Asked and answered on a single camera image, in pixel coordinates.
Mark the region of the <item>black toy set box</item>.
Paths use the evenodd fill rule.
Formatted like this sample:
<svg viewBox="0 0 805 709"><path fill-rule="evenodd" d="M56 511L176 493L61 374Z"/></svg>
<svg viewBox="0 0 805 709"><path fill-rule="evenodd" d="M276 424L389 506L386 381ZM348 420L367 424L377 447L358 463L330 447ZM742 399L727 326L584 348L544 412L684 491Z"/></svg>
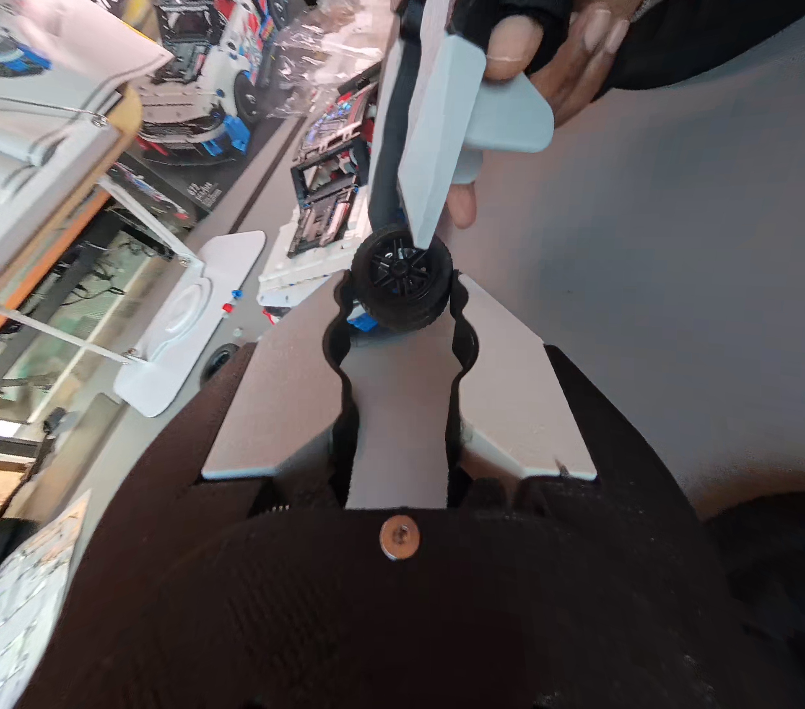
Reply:
<svg viewBox="0 0 805 709"><path fill-rule="evenodd" d="M185 225L210 214L276 130L278 34L304 0L91 0L169 57L130 83L142 125L117 167Z"/></svg>

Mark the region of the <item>clear plastic bag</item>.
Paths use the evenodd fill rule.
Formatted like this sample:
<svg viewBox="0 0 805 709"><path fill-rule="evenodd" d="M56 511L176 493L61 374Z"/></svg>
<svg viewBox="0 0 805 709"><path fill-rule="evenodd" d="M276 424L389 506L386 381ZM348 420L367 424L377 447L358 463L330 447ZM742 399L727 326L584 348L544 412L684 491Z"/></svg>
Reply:
<svg viewBox="0 0 805 709"><path fill-rule="evenodd" d="M306 116L380 62L392 13L391 0L316 0L292 19L272 52L267 116Z"/></svg>

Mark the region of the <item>black rubber toy tyre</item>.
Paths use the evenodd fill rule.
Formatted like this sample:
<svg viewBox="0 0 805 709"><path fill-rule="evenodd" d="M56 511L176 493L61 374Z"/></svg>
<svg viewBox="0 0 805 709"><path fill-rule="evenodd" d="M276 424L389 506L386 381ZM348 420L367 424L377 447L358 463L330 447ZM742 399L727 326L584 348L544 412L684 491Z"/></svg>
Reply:
<svg viewBox="0 0 805 709"><path fill-rule="evenodd" d="M428 289L413 298L399 298L380 292L369 280L369 250L378 236L394 230L408 231L411 237L408 228L399 224L373 232L357 248L351 263L351 281L357 301L379 325L397 332L418 331L436 321L448 304L453 261L447 246L435 236L427 248L421 249L428 251L436 270L435 279Z"/></svg>
<svg viewBox="0 0 805 709"><path fill-rule="evenodd" d="M205 361L199 375L199 387L203 388L240 350L236 343L226 343L216 348Z"/></svg>

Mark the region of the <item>black toy wheel rim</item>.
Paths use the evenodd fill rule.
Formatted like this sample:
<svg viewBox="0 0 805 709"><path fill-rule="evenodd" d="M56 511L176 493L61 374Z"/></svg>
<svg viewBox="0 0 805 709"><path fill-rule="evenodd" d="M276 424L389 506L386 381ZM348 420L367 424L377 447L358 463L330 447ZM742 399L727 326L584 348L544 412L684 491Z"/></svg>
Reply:
<svg viewBox="0 0 805 709"><path fill-rule="evenodd" d="M384 294L413 298L424 293L436 270L428 251L417 249L408 231L378 236L369 250L370 283Z"/></svg>

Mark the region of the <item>instruction booklet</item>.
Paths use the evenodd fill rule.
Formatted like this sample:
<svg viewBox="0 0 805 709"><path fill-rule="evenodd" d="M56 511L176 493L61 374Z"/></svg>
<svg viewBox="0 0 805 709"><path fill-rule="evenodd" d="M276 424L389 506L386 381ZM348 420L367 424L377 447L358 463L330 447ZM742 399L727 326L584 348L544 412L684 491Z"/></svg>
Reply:
<svg viewBox="0 0 805 709"><path fill-rule="evenodd" d="M90 0L1 0L2 212L75 183L116 143L107 114L172 55Z"/></svg>

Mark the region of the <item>toy brick race car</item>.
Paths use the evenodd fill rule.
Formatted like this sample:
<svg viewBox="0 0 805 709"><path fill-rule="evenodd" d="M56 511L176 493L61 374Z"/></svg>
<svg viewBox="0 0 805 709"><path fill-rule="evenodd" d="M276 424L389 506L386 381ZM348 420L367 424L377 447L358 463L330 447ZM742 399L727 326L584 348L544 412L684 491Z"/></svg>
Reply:
<svg viewBox="0 0 805 709"><path fill-rule="evenodd" d="M257 302L273 324L349 269L372 232L369 169L381 66L343 83L299 145L291 165L296 206L259 277Z"/></svg>

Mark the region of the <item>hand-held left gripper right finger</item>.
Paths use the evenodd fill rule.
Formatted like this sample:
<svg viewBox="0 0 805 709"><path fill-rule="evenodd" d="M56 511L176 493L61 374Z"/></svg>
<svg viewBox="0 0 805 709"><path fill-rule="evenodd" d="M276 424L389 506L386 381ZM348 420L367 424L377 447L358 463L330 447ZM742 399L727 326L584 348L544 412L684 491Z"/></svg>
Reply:
<svg viewBox="0 0 805 709"><path fill-rule="evenodd" d="M447 504L478 480L504 494L530 478L593 482L597 469L543 340L465 273L452 276Z"/></svg>

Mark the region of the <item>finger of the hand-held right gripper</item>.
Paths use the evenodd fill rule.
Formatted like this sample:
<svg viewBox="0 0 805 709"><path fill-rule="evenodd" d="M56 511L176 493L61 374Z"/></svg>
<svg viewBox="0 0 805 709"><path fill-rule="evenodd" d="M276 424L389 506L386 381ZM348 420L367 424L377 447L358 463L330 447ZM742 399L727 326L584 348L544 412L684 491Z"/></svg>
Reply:
<svg viewBox="0 0 805 709"><path fill-rule="evenodd" d="M454 0L425 0L420 61L397 182L416 248L430 247L444 208L486 52L448 31Z"/></svg>
<svg viewBox="0 0 805 709"><path fill-rule="evenodd" d="M415 45L399 37L389 49L378 87L367 194L372 232L397 222L397 175L414 84Z"/></svg>

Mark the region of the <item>sticker sheet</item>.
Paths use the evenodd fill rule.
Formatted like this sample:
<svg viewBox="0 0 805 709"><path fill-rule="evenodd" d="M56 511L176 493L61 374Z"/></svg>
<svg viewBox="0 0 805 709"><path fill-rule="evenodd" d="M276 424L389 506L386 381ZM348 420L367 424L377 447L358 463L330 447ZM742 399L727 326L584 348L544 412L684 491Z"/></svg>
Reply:
<svg viewBox="0 0 805 709"><path fill-rule="evenodd" d="M47 648L91 493L86 490L2 563L2 708L15 706Z"/></svg>

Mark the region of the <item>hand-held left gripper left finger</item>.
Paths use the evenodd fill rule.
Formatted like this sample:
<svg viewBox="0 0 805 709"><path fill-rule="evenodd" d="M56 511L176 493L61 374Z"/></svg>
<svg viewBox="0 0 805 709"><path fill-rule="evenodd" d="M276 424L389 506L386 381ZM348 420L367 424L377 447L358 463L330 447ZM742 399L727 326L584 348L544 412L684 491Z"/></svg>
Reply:
<svg viewBox="0 0 805 709"><path fill-rule="evenodd" d="M352 308L343 271L264 333L202 467L206 481L351 480L359 412L343 362Z"/></svg>

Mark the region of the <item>white book stand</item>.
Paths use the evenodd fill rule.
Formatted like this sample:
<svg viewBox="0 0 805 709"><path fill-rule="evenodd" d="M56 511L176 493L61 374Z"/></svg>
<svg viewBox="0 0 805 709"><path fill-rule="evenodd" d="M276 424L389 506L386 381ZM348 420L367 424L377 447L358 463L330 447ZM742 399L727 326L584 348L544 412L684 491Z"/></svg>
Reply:
<svg viewBox="0 0 805 709"><path fill-rule="evenodd" d="M114 393L145 417L156 417L176 400L203 351L234 304L264 249L266 235L249 231L216 236L198 251L167 230L116 182L109 171L141 127L143 107L132 86L106 114L3 99L2 109L2 287L18 275L35 251L98 189L130 211L171 249L184 271L135 345L115 352L94 334L76 336L10 305L2 317L29 333L42 334L80 353L115 361Z"/></svg>

